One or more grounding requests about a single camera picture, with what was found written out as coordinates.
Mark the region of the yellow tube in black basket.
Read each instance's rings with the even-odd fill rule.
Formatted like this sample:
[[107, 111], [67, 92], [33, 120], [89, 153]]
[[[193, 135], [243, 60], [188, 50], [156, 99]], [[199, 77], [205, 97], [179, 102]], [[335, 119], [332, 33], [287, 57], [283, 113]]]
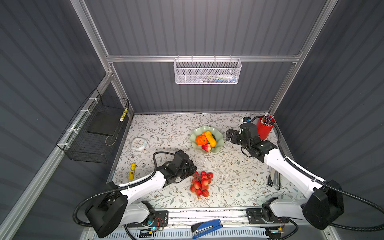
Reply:
[[121, 117], [120, 117], [120, 122], [124, 121], [124, 119], [125, 119], [125, 117], [127, 115], [127, 112], [128, 112], [128, 108], [125, 108], [123, 113], [122, 113], [122, 115], [121, 115]]

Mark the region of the blue stapler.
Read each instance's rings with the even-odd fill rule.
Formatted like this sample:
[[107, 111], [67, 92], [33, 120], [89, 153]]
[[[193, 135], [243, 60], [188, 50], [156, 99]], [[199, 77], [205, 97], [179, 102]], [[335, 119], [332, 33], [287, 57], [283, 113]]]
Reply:
[[193, 240], [203, 237], [209, 233], [217, 231], [223, 227], [221, 220], [211, 220], [207, 222], [200, 222], [191, 226]]

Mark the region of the red pen cup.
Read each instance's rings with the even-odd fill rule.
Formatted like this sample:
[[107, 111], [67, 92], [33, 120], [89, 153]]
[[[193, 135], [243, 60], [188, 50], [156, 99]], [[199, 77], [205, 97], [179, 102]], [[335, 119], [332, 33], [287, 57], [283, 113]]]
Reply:
[[[274, 117], [269, 115], [269, 114], [264, 115], [264, 117], [267, 118], [267, 119], [273, 120], [274, 123], [276, 122]], [[257, 122], [256, 126], [257, 126], [258, 133], [259, 133], [259, 136], [260, 136], [261, 140], [264, 141], [264, 140], [267, 139], [268, 135], [270, 134], [270, 132], [271, 132], [271, 130], [273, 129], [274, 126], [272, 126], [272, 127], [264, 126], [261, 123], [262, 119], [263, 118], [259, 118], [258, 119], [258, 122]]]

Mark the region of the yellow fake squash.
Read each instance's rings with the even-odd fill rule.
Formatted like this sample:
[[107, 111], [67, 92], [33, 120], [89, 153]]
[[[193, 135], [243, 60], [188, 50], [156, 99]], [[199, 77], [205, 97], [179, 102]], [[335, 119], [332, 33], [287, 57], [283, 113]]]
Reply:
[[214, 135], [210, 131], [206, 131], [205, 136], [208, 140], [208, 143], [211, 145], [211, 147], [212, 148], [216, 147], [217, 141], [216, 141]]

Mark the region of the pens in red cup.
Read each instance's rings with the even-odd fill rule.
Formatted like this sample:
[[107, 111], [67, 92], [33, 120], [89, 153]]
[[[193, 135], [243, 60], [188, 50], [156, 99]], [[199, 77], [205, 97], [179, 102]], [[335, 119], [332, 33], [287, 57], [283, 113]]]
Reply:
[[273, 120], [271, 119], [267, 119], [267, 118], [263, 118], [261, 120], [261, 123], [264, 125], [264, 126], [267, 126], [267, 127], [272, 127], [274, 125], [274, 122]]

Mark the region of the large orange fake fruit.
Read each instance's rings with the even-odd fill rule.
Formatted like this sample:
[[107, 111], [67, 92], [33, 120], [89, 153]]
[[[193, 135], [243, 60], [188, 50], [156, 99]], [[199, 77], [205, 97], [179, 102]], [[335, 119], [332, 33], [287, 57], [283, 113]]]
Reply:
[[198, 146], [203, 146], [208, 143], [208, 140], [205, 135], [199, 135], [196, 137], [196, 144]]

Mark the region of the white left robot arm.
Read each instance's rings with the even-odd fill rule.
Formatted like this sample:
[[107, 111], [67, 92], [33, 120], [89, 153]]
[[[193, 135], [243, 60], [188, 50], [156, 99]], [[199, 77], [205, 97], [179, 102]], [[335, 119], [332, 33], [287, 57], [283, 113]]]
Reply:
[[105, 189], [81, 201], [74, 209], [73, 221], [82, 227], [93, 228], [99, 238], [111, 234], [119, 226], [155, 224], [156, 210], [147, 201], [139, 199], [168, 185], [177, 184], [196, 173], [197, 167], [182, 150], [170, 153], [171, 161], [159, 166], [153, 154], [151, 174], [130, 183], [116, 185], [109, 182]]

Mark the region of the green wavy fruit bowl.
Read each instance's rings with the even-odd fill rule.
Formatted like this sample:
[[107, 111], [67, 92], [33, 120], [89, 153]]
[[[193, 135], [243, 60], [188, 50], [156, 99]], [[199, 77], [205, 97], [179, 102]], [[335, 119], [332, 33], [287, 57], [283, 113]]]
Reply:
[[193, 130], [189, 137], [194, 150], [202, 154], [217, 154], [225, 146], [222, 132], [210, 126], [202, 126]]

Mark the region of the black stapler on table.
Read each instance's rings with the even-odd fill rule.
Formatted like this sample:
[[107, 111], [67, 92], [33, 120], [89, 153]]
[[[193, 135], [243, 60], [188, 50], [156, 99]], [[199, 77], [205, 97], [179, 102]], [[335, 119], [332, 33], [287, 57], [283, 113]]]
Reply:
[[277, 191], [281, 189], [281, 175], [278, 171], [273, 168], [270, 169], [270, 175], [268, 177], [267, 185], [269, 187], [273, 187]]

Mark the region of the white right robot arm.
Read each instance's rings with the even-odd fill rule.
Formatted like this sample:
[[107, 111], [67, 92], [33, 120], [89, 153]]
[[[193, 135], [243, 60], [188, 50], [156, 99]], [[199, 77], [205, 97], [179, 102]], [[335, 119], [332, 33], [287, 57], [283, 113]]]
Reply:
[[302, 201], [288, 201], [274, 197], [264, 202], [259, 213], [264, 222], [271, 224], [278, 218], [286, 218], [306, 220], [319, 230], [324, 230], [328, 226], [356, 232], [377, 232], [384, 229], [383, 225], [350, 227], [336, 224], [334, 221], [345, 212], [344, 196], [366, 204], [381, 213], [384, 209], [369, 200], [343, 191], [336, 181], [326, 181], [307, 171], [290, 159], [280, 144], [263, 141], [257, 125], [253, 123], [258, 119], [272, 121], [264, 116], [245, 117], [240, 130], [226, 131], [226, 141], [241, 146], [241, 151], [246, 157], [256, 158], [283, 175], [305, 196]]

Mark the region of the red fake cherry bunch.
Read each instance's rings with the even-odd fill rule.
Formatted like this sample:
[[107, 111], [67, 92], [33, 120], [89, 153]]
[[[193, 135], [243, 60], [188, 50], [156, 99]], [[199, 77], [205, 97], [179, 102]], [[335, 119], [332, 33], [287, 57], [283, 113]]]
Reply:
[[190, 186], [191, 193], [198, 197], [208, 198], [210, 196], [209, 188], [213, 181], [214, 173], [202, 171], [195, 172], [193, 175], [192, 183]]

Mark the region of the markers in white basket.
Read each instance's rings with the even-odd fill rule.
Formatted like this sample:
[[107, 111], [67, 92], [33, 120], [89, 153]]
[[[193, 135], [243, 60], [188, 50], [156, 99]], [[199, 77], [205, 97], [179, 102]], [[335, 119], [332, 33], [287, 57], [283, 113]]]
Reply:
[[235, 75], [216, 75], [216, 76], [205, 76], [200, 79], [202, 83], [227, 83], [227, 84], [237, 84], [238, 77]]

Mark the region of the yellow glue stick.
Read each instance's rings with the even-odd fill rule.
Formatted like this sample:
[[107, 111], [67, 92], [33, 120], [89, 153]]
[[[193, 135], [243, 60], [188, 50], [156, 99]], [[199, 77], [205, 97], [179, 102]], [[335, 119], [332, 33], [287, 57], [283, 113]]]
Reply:
[[133, 181], [135, 178], [136, 164], [131, 164], [129, 172], [129, 181]]

